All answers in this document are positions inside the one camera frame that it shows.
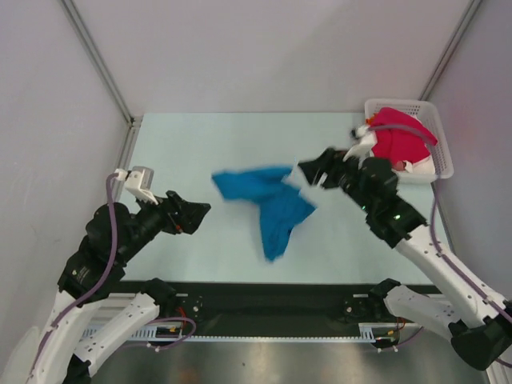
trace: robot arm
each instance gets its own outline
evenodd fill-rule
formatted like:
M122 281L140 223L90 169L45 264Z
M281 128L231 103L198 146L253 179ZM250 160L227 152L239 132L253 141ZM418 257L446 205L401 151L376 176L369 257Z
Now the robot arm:
M98 283L110 258L113 240L108 206L101 206L87 223L87 236L68 260L58 281L54 308L28 383L88 382L108 356L136 329L174 309L175 293L169 291L164 282L155 279L150 282L147 292L138 294L103 330L92 339L79 343L103 300L124 276L128 261L161 231L194 233L210 210L209 204L187 202L173 191L167 191L166 198L153 196L149 191L153 171L148 168L135 167L131 172L116 170L116 173L118 180L124 181L125 188L136 197L140 211L131 214L123 204L114 203L118 238L114 264L100 288L84 303L70 308L70 304ZM56 325L59 315L62 318Z
M360 163L356 157L345 157L345 151L328 148L298 166L310 185L341 188L348 194L366 212L370 230L420 268L451 305L392 280L376 286L375 296L392 315L449 339L468 364L486 369L512 344L512 303L478 279L446 246L438 243L442 252L438 251L425 218L397 195L398 176L388 160L367 158Z

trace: white basket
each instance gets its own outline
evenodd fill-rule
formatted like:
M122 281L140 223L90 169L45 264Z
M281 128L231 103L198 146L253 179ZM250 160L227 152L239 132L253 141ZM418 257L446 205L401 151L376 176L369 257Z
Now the white basket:
M442 129L441 118L438 109L431 102L420 102L418 100L398 100L392 98L371 98L365 102L365 116L372 117L379 112L381 108L389 106L400 110L411 116L416 116L420 122L438 139L438 144L432 152L434 164L441 169L438 170L441 178L451 178L454 174L454 165L451 162L448 143L446 142L445 132ZM406 172L397 172L401 182L420 184L432 182L436 179L435 174L408 174Z

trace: blue cloth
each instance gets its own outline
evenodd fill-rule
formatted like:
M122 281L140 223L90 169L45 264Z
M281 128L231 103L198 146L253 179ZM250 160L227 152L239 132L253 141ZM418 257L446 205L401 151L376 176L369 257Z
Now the blue cloth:
M300 196L299 188L282 182L291 171L291 166L272 166L212 174L225 200L247 200L259 205L263 252L271 262L285 253L292 229L315 210Z

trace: light blue table surface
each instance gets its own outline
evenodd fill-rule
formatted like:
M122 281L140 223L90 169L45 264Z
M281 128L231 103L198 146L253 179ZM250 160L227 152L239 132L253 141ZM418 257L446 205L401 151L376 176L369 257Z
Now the light blue table surface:
M296 164L328 146L350 146L349 131L363 114L146 114L130 161L154 169L151 190L175 190L185 200L208 202L211 211L194 235L160 234L126 268L125 280L180 282L285 282L357 284L393 278L430 284L412 262L377 239L364 213L340 190L311 188L299 171L289 182L317 210L297 226L285 254L263 257L258 208L224 202L211 181L219 170ZM400 195L429 217L430 185L400 185ZM137 211L123 191L121 202ZM438 236L446 233L437 216Z

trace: metal pole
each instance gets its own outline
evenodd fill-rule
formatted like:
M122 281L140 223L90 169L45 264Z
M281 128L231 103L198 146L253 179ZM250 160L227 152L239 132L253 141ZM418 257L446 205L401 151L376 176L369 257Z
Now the metal pole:
M455 28L455 32L452 34L448 44L446 45L444 51L442 52L441 58L439 59L434 72L430 76L427 84L423 88L422 95L419 97L420 100L427 100L432 91L434 90L436 84L438 83L442 73L444 72L448 62L451 57L454 55L455 50L457 49L459 43L463 39L468 26L474 19L480 5L484 3L485 0L471 0L466 10L464 11L464 15L461 20L458 22L457 27Z
M98 72L100 78L105 84L110 96L114 100L119 112L121 112L122 116L126 120L126 123L129 125L133 122L133 116L128 110L128 106L126 105L121 93L119 92L119 88L115 84L114 78L112 77L112 73L107 68L105 61L99 53L94 40L92 39L86 24L82 20L80 13L73 0L58 0L61 3L66 16L68 17L70 24L72 25L74 31L76 32L78 39L82 43L84 49L87 52L90 60L92 61L94 68Z

